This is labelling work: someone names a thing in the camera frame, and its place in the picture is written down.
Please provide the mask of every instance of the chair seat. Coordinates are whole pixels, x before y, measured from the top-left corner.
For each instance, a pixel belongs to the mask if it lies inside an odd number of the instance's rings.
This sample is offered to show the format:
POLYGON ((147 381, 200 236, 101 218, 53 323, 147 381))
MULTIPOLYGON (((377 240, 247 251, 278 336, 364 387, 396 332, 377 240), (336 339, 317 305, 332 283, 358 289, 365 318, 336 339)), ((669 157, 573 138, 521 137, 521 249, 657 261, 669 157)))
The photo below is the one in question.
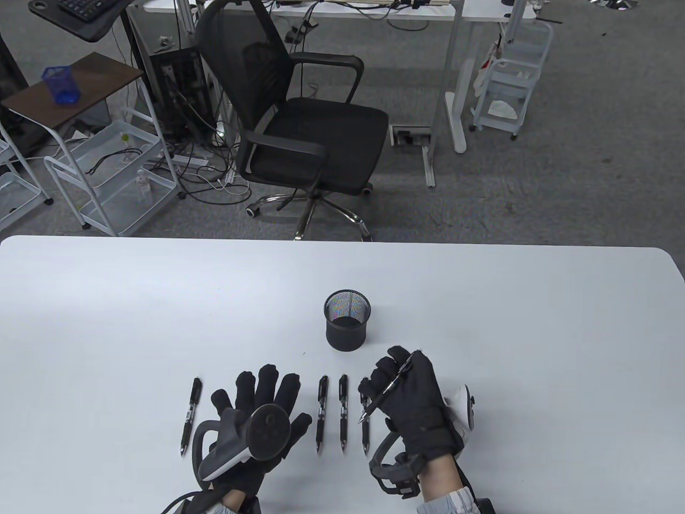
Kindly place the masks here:
MULTIPOLYGON (((388 133, 388 115, 352 103, 292 98, 264 133, 318 143, 328 151, 319 189, 359 195, 380 157, 388 133)), ((312 167, 290 152, 256 147, 250 160, 251 180, 306 187, 312 167)))

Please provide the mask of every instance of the black pen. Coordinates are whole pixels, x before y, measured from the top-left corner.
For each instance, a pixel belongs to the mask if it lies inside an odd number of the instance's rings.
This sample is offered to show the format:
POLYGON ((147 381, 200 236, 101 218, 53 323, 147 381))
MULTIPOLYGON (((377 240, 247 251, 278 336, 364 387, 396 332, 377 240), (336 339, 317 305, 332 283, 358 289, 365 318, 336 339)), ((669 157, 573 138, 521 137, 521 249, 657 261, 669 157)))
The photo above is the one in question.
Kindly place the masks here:
POLYGON ((343 374, 340 377, 338 388, 340 389, 340 447, 342 453, 345 453, 347 446, 347 375, 343 374))
POLYGON ((328 397, 328 377, 326 375, 319 380, 319 420, 316 422, 316 453, 321 449, 323 442, 323 424, 326 420, 326 399, 328 397))
POLYGON ((419 352, 420 350, 415 350, 407 357, 407 360, 404 362, 402 366, 399 367, 397 370, 397 375, 390 381, 390 383, 386 386, 381 393, 373 399, 373 401, 367 406, 364 411, 362 412, 361 418, 359 418, 358 423, 362 423, 365 419, 368 419, 369 416, 371 416, 371 413, 375 411, 378 406, 385 400, 386 396, 389 395, 393 389, 399 384, 399 379, 402 378, 402 375, 404 375, 405 372, 409 371, 409 369, 412 366, 412 357, 416 352, 419 352))
POLYGON ((188 405, 188 413, 186 414, 186 423, 183 425, 183 435, 181 436, 181 457, 186 453, 188 444, 190 443, 190 433, 192 432, 192 423, 195 420, 195 408, 200 403, 200 395, 202 394, 202 380, 195 377, 192 382, 192 390, 190 391, 190 404, 188 405))
MULTIPOLYGON (((371 400, 363 393, 360 393, 360 395, 362 398, 362 412, 364 412, 371 403, 371 400)), ((369 421, 369 418, 362 421, 362 447, 364 448, 364 455, 369 453, 369 421)))

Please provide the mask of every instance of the small bottle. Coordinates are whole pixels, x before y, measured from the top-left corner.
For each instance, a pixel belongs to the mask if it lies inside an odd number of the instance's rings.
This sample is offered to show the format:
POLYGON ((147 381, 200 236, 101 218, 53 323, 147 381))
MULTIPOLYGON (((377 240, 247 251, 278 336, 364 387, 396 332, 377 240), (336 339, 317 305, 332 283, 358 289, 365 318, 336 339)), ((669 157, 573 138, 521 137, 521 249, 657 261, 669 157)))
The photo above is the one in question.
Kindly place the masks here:
POLYGON ((146 207, 152 207, 152 186, 147 178, 147 171, 144 169, 138 170, 138 177, 136 177, 136 186, 138 186, 138 194, 140 195, 140 201, 146 207))

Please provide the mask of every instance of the office chair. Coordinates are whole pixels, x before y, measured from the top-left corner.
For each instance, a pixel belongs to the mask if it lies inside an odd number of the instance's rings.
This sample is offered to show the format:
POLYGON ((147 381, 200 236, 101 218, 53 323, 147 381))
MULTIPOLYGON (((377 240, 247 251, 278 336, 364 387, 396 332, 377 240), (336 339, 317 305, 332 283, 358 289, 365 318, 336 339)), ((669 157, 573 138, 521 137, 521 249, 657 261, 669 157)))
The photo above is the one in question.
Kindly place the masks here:
POLYGON ((368 182, 380 157, 388 115, 350 103, 364 71, 354 56, 296 52, 288 54, 261 0, 214 0, 197 23, 196 44, 238 115, 240 146, 236 167, 249 182, 293 188, 289 194, 259 198, 245 209, 306 201, 295 240, 302 239, 317 204, 356 224, 363 241, 369 229, 354 212, 334 204, 330 193, 370 193, 368 182), (352 68, 357 75, 346 102, 296 97, 287 99, 297 64, 352 68), (262 118, 275 114, 258 132, 262 118))

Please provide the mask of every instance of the mesh chair back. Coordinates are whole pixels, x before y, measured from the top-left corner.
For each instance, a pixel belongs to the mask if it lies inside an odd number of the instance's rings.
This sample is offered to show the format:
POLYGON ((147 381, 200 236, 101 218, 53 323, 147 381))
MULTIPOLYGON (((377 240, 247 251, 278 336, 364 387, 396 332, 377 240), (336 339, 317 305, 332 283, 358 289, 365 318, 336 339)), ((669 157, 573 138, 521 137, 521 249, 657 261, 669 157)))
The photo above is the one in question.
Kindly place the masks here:
POLYGON ((261 0, 214 0, 197 23, 196 44, 244 128, 254 130, 285 102, 294 66, 261 0))

